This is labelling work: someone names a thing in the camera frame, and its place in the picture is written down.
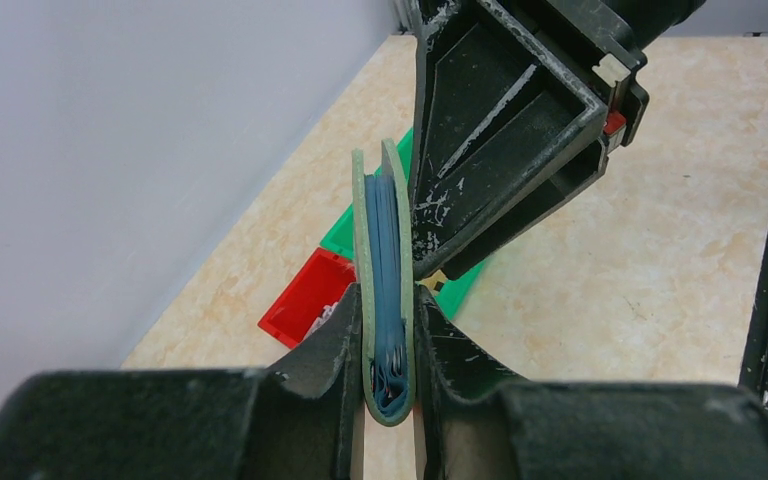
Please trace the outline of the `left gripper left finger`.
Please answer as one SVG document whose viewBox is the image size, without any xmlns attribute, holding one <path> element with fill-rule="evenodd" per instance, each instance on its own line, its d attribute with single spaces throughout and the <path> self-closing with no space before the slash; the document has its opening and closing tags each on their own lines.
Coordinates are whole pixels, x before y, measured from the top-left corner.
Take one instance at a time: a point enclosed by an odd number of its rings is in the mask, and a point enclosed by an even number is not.
<svg viewBox="0 0 768 480">
<path fill-rule="evenodd" d="M 0 409 L 0 479 L 359 479 L 361 292 L 266 367 L 50 371 Z"/>
</svg>

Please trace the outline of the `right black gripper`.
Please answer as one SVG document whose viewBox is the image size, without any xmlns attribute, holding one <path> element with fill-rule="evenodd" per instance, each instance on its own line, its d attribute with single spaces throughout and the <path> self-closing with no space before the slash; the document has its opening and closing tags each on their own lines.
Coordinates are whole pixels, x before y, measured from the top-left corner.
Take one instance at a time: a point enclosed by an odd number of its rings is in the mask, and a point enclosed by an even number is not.
<svg viewBox="0 0 768 480">
<path fill-rule="evenodd" d="M 644 49 L 703 4 L 418 2 L 415 277 L 459 279 L 598 180 L 608 110 L 625 119 L 625 147 L 648 106 Z M 598 95 L 608 56 L 629 75 Z"/>
</svg>

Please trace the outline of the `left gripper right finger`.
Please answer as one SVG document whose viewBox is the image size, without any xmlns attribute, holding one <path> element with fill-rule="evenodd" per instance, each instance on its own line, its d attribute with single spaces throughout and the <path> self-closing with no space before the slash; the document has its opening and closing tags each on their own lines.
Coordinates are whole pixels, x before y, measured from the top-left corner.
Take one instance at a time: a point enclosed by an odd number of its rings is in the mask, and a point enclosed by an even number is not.
<svg viewBox="0 0 768 480">
<path fill-rule="evenodd" d="M 421 479 L 768 479 L 768 415 L 731 385 L 534 381 L 414 293 Z"/>
</svg>

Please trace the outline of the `grey-green card holder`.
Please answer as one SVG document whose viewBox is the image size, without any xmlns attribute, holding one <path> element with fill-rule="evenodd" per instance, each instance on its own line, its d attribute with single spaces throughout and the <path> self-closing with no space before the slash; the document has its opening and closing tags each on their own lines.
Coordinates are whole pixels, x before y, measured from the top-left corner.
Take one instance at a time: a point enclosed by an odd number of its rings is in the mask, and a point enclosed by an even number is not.
<svg viewBox="0 0 768 480">
<path fill-rule="evenodd" d="M 381 425 L 402 423 L 416 399 L 414 272 L 407 181 L 396 143 L 365 172 L 352 152 L 353 264 L 362 302 L 361 372 L 367 408 Z"/>
</svg>

